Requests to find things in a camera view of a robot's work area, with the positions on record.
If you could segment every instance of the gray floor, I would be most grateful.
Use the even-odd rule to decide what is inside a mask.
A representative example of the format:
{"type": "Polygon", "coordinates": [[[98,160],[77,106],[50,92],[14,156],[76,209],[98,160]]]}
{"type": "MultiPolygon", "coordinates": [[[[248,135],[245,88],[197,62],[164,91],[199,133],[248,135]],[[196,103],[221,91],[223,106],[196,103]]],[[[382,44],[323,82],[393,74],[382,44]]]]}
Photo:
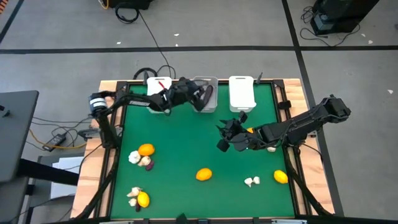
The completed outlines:
{"type": "MultiPolygon", "coordinates": [[[[0,15],[0,29],[16,2],[10,0],[0,15]]],[[[298,33],[305,27],[300,20],[302,9],[314,0],[288,2],[298,33]]],[[[369,45],[369,40],[373,45],[397,45],[397,8],[395,0],[380,0],[361,23],[362,29],[343,45],[369,45]]],[[[161,46],[292,45],[280,0],[158,0],[143,15],[161,46]]],[[[338,37],[331,35],[327,41],[332,44],[338,37]]],[[[299,42],[320,45],[300,38],[299,42]]],[[[0,49],[154,46],[140,19],[124,25],[95,0],[29,0],[23,3],[0,49]]],[[[165,56],[178,77],[256,77],[261,72],[264,78],[301,77],[295,53],[288,51],[166,52],[165,56]]],[[[325,126],[345,215],[398,219],[393,209],[398,201],[394,191],[398,185],[394,161],[398,157],[398,118],[393,112],[398,109],[398,51],[303,52],[303,57],[316,101],[334,93],[353,111],[347,122],[325,126]]],[[[87,96],[98,90],[101,80],[130,79],[139,68],[163,64],[157,52],[0,55],[0,92],[39,90],[36,116],[80,120],[88,114],[87,96]]],[[[38,138],[48,139],[52,127],[32,125],[32,129],[38,138]]],[[[23,157],[36,159],[42,154],[27,145],[23,157]]],[[[69,203],[35,209],[33,223],[59,219],[69,203]],[[54,215],[48,220],[46,213],[54,215]]]]}

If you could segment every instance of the black floor line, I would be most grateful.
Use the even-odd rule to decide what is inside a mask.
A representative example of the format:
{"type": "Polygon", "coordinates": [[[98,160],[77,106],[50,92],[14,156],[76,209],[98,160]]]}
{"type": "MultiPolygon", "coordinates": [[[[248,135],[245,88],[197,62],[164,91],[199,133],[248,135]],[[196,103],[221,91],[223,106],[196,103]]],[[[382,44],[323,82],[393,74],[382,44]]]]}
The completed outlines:
{"type": "Polygon", "coordinates": [[[7,31],[10,28],[15,17],[17,16],[17,13],[18,13],[19,9],[21,8],[22,3],[24,3],[24,0],[18,0],[17,5],[15,6],[14,10],[12,11],[12,13],[10,15],[10,18],[8,18],[6,25],[4,25],[4,27],[2,28],[2,31],[0,33],[0,44],[1,44],[2,40],[4,39],[4,37],[6,36],[7,31]]]}
{"type": "MultiPolygon", "coordinates": [[[[313,107],[313,106],[316,105],[315,98],[314,98],[314,95],[313,95],[313,92],[312,92],[312,89],[311,89],[311,84],[310,84],[310,80],[309,80],[309,77],[308,77],[307,68],[305,67],[305,62],[304,62],[303,55],[302,55],[302,52],[301,52],[299,40],[298,40],[297,35],[296,35],[296,31],[295,31],[295,28],[294,28],[292,15],[290,13],[290,9],[289,9],[289,5],[287,3],[287,0],[282,0],[282,5],[284,7],[284,11],[285,11],[285,15],[286,15],[286,19],[287,19],[287,25],[289,27],[290,35],[292,36],[293,46],[294,46],[294,49],[295,49],[294,51],[295,51],[296,56],[297,56],[298,67],[299,67],[300,72],[301,72],[301,76],[302,76],[302,80],[303,80],[303,86],[304,86],[304,90],[305,90],[305,93],[306,93],[306,96],[307,96],[307,101],[308,101],[308,104],[310,105],[310,107],[313,107]]],[[[335,209],[335,213],[337,215],[344,216],[343,206],[341,204],[340,196],[339,196],[339,193],[338,193],[335,175],[333,173],[333,169],[332,169],[332,166],[331,166],[330,155],[329,155],[329,152],[328,152],[328,148],[326,146],[325,136],[324,136],[322,131],[318,132],[318,143],[319,143],[319,146],[320,146],[320,149],[321,149],[321,152],[322,152],[322,156],[323,156],[323,166],[324,166],[324,169],[325,169],[326,180],[328,182],[329,191],[330,191],[331,199],[332,199],[332,202],[333,202],[333,207],[335,209]]]]}
{"type": "Polygon", "coordinates": [[[398,50],[398,45],[311,47],[301,46],[301,51],[356,51],[356,50],[398,50]]]}
{"type": "MultiPolygon", "coordinates": [[[[361,51],[361,50],[398,50],[398,45],[388,46],[346,46],[346,47],[297,47],[294,46],[196,46],[161,47],[163,52],[200,52],[200,51],[361,51]]],[[[80,48],[80,49],[0,49],[1,54],[92,54],[92,53],[132,53],[158,52],[156,47],[125,48],[80,48]]]]}
{"type": "MultiPolygon", "coordinates": [[[[271,50],[293,51],[293,46],[197,46],[197,47],[161,47],[163,52],[198,52],[198,51],[240,51],[271,50]]],[[[157,47],[127,48],[84,48],[84,49],[0,49],[0,54],[77,54],[77,53],[123,53],[123,52],[158,52],[157,47]]]]}

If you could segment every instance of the table leg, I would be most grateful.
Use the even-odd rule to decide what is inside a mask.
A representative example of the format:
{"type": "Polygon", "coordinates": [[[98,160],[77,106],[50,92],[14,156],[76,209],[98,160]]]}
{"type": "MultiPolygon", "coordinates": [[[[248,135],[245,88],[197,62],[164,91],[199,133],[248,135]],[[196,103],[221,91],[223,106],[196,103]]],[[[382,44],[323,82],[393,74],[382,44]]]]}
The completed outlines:
{"type": "Polygon", "coordinates": [[[77,186],[79,174],[20,159],[18,175],[77,186]]]}

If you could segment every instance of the gray container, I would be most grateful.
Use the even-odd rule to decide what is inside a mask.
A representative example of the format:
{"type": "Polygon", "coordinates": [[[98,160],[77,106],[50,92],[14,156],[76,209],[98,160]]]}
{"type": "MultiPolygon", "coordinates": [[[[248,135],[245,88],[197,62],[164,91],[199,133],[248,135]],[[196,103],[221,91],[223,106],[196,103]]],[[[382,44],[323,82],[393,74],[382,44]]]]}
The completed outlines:
{"type": "Polygon", "coordinates": [[[213,86],[213,93],[211,94],[209,102],[199,113],[214,113],[217,108],[218,79],[216,77],[194,77],[193,80],[205,80],[208,81],[209,85],[213,86]]]}

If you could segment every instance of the white paper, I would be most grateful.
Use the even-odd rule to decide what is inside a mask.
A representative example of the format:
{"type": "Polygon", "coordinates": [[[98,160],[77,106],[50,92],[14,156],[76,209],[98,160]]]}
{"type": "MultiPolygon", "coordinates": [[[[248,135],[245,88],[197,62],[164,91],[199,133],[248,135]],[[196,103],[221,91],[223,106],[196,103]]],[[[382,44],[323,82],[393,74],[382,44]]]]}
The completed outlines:
{"type": "MultiPolygon", "coordinates": [[[[83,156],[60,158],[59,162],[54,162],[52,164],[52,167],[58,168],[58,169],[68,169],[68,168],[74,167],[72,169],[68,169],[68,171],[74,172],[77,174],[77,173],[79,173],[79,165],[82,160],[83,160],[83,156]]],[[[51,182],[50,198],[67,196],[67,195],[72,195],[75,193],[76,193],[76,186],[51,182]]]]}

